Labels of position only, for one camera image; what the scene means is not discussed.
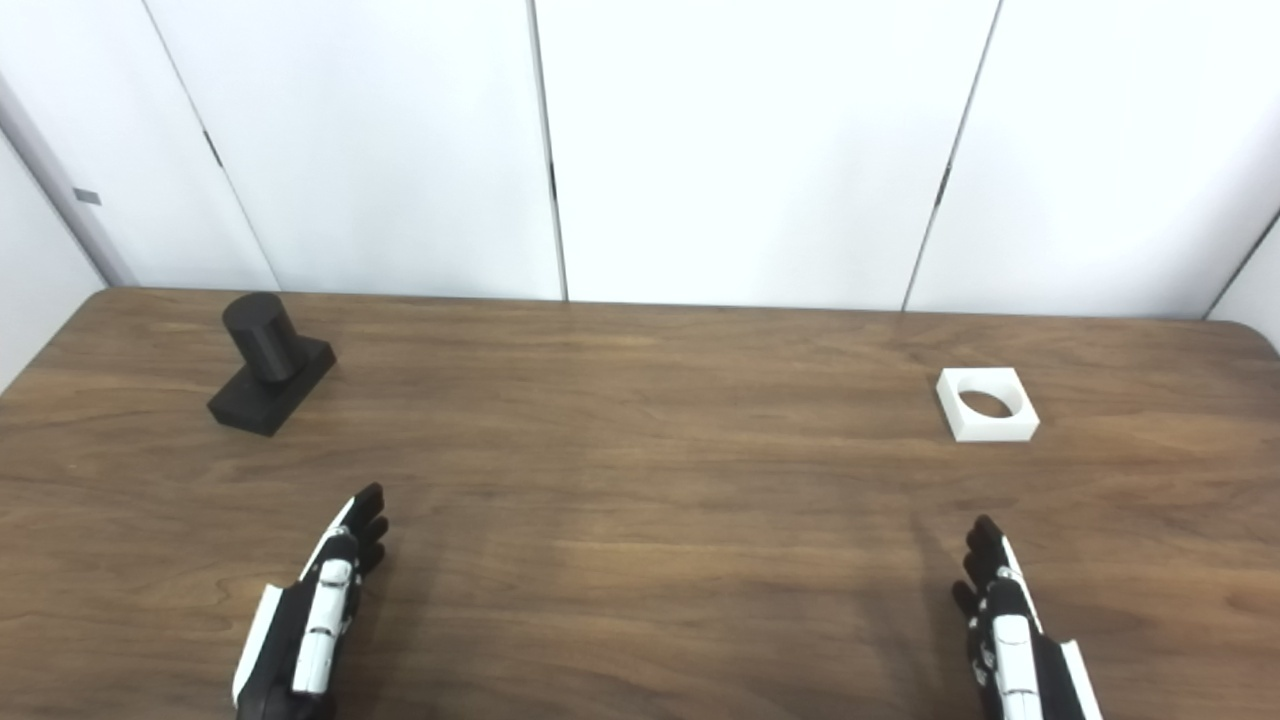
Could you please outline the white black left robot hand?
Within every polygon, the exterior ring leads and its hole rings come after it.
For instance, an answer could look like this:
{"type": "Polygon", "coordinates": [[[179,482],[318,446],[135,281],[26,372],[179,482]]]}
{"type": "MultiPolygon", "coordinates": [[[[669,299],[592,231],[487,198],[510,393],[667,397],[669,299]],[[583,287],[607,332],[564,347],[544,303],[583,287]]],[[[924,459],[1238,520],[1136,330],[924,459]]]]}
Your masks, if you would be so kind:
{"type": "Polygon", "coordinates": [[[321,533],[296,582],[268,584],[232,682],[238,719],[334,719],[334,674],[364,583],[385,557],[384,488],[365,486],[321,533]]]}

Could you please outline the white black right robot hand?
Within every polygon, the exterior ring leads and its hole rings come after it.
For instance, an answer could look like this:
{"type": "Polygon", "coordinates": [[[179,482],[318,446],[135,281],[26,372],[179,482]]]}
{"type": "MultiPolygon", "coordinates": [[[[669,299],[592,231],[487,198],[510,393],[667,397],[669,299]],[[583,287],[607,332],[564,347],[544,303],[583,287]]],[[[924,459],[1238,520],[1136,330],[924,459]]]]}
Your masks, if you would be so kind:
{"type": "Polygon", "coordinates": [[[988,515],[965,536],[952,598],[966,621],[966,657],[987,719],[1100,719],[1075,641],[1044,632],[1009,537],[988,515]]]}

